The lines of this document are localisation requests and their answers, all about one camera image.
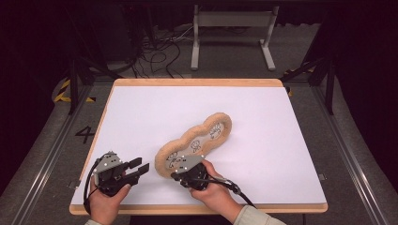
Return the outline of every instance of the tan fuzzy tray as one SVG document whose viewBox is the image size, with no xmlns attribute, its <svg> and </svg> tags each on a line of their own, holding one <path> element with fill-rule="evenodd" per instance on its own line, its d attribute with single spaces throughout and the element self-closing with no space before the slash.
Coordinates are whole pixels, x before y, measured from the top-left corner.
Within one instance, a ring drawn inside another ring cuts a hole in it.
<svg viewBox="0 0 398 225">
<path fill-rule="evenodd" d="M 205 156 L 222 145 L 231 132 L 229 115 L 217 112 L 210 115 L 202 125 L 187 130 L 180 139 L 165 144 L 155 156 L 155 169 L 160 176 L 171 178 L 182 156 Z"/>
</svg>

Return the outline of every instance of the floor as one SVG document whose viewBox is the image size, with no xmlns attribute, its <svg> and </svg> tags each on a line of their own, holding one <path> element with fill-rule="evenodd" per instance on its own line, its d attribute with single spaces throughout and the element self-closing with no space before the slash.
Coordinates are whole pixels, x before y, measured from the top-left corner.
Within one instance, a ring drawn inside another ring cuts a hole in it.
<svg viewBox="0 0 398 225">
<path fill-rule="evenodd" d="M 201 30 L 196 71 L 190 69 L 192 35 L 187 32 L 169 46 L 146 48 L 145 58 L 120 74 L 142 79 L 280 78 L 286 70 L 299 67 L 318 27 L 287 25 L 274 29 L 269 48 L 275 71 L 268 71 L 258 44 L 265 31 L 217 28 Z M 179 27 L 181 31 L 189 28 Z M 158 37 L 168 35 L 158 32 Z M 110 69 L 120 67 L 109 65 Z M 307 77 L 303 74 L 284 84 L 292 90 L 291 103 L 329 204 L 326 213 L 307 215 L 306 224 L 398 224 L 397 193 L 360 136 L 338 81 L 333 96 L 334 115 L 329 115 L 323 104 L 325 84 L 311 87 Z M 54 98 L 63 83 L 55 87 Z M 85 223 L 88 217 L 71 215 L 69 204 L 93 139 L 89 136 L 84 142 L 84 137 L 76 134 L 87 127 L 92 133 L 97 130 L 112 83 L 112 79 L 98 76 L 92 86 L 80 85 L 82 103 L 74 114 L 69 114 L 69 102 L 55 102 L 45 128 L 0 197 L 0 224 Z M 303 222 L 301 214 L 273 216 L 286 224 Z M 114 224 L 129 222 L 130 217 L 120 216 Z"/>
</svg>

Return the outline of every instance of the hand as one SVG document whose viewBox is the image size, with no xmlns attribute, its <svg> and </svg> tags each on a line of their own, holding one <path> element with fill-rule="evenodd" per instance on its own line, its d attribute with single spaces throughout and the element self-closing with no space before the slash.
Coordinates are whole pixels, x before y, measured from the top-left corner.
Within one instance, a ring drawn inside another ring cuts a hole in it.
<svg viewBox="0 0 398 225">
<path fill-rule="evenodd" d="M 92 176 L 90 181 L 90 193 L 96 188 L 94 177 Z M 117 217 L 120 203 L 129 194 L 130 189 L 131 185 L 127 184 L 113 197 L 103 194 L 100 190 L 95 190 L 89 198 L 91 219 L 103 225 L 111 224 Z"/>
<path fill-rule="evenodd" d="M 202 163 L 205 165 L 208 174 L 214 177 L 222 177 L 209 161 L 203 160 Z M 209 183 L 206 190 L 190 188 L 190 193 L 194 199 L 203 202 L 209 209 L 219 213 L 231 223 L 235 222 L 237 215 L 243 208 L 231 197 L 228 188 L 222 185 Z"/>
</svg>

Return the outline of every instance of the white tabletop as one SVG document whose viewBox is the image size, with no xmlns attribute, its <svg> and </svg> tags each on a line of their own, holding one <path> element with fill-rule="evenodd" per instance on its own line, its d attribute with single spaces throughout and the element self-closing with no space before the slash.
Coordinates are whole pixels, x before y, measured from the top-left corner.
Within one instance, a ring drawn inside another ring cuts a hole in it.
<svg viewBox="0 0 398 225">
<path fill-rule="evenodd" d="M 211 213 L 178 182 L 160 177 L 154 158 L 163 145 L 218 112 L 228 114 L 233 124 L 227 141 L 207 155 L 220 174 L 238 184 L 265 212 L 327 210 L 324 192 L 283 87 L 134 86 L 116 82 L 82 183 L 71 200 L 71 213 L 84 213 L 85 178 L 95 159 L 109 151 L 123 161 L 138 157 L 143 158 L 143 165 L 150 163 L 149 172 L 141 176 L 122 202 L 120 213 L 169 214 L 165 209 L 172 206 L 175 214 L 178 208 L 187 208 L 181 206 L 195 210 L 181 210 L 181 214 Z"/>
</svg>

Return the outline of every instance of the gray sleeve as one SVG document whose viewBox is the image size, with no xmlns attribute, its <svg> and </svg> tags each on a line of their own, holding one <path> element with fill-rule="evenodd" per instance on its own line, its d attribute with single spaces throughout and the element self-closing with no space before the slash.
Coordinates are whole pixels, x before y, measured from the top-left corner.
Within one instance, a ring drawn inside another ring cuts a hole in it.
<svg viewBox="0 0 398 225">
<path fill-rule="evenodd" d="M 246 205 L 240 211 L 234 225 L 285 225 L 278 219 Z"/>
<path fill-rule="evenodd" d="M 100 224 L 100 223 L 98 223 L 98 222 L 96 222 L 96 221 L 94 221 L 94 220 L 89 219 L 89 220 L 85 223 L 85 225 L 102 225 L 102 224 Z"/>
</svg>

